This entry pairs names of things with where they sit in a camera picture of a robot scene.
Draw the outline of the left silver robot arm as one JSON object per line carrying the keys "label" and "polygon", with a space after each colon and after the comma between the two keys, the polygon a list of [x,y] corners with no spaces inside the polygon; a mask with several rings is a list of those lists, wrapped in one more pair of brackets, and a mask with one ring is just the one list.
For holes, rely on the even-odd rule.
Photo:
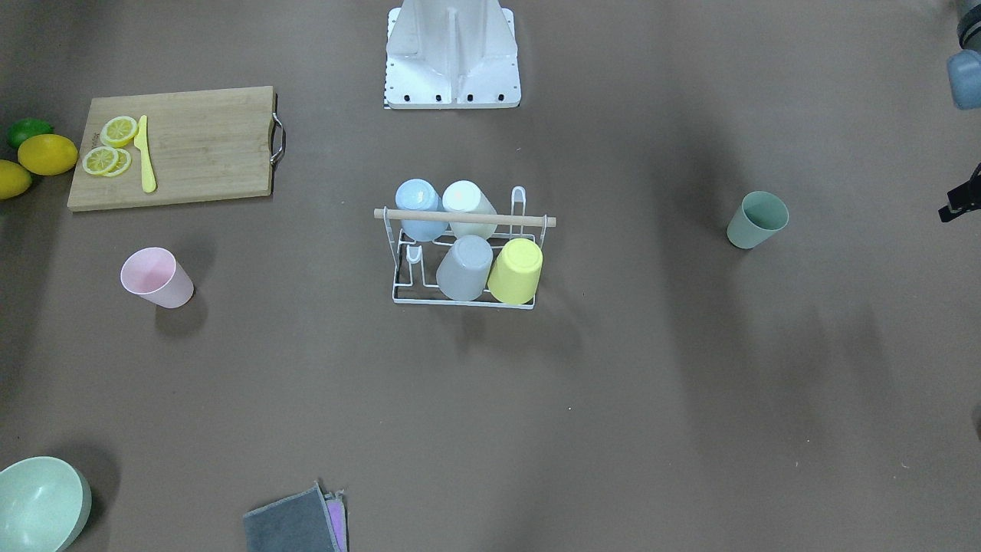
{"label": "left silver robot arm", "polygon": [[[980,108],[980,2],[956,1],[956,28],[960,51],[947,59],[947,80],[953,104],[960,110]],[[938,209],[942,223],[980,209],[980,166],[959,186],[947,192],[947,204]]]}

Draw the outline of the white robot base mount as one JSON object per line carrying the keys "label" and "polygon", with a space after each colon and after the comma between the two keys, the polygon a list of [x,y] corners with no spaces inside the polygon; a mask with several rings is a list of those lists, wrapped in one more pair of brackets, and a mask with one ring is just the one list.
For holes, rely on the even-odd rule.
{"label": "white robot base mount", "polygon": [[497,1],[404,1],[388,13],[383,107],[515,108],[515,17]]}

